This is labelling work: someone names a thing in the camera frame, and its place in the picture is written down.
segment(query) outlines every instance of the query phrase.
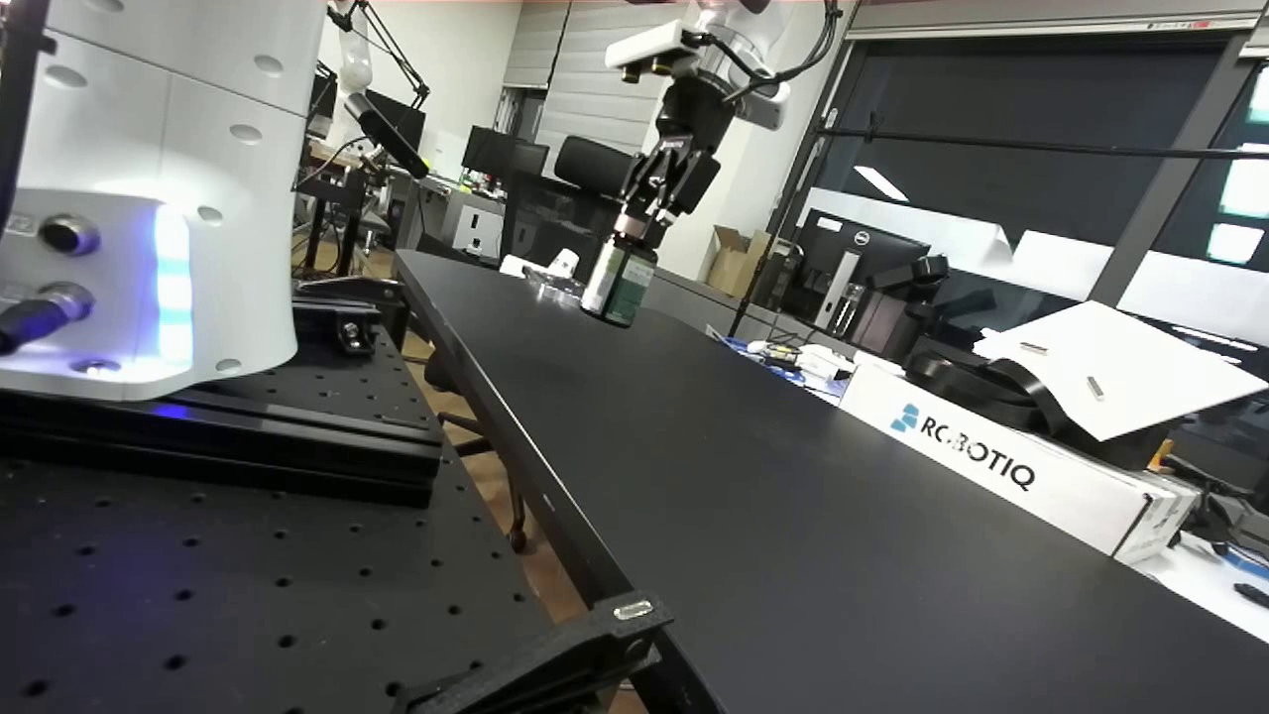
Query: black table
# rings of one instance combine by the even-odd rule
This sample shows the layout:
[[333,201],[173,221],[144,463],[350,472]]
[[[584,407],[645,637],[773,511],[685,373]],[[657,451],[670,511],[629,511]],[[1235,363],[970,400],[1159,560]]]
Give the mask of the black table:
[[[435,429],[390,341],[221,392]],[[5,714],[386,714],[549,629],[452,451],[428,507],[0,460]]]
[[1269,703],[1258,637],[670,316],[605,328],[420,255],[399,276],[584,596],[645,588],[679,615],[657,703]]

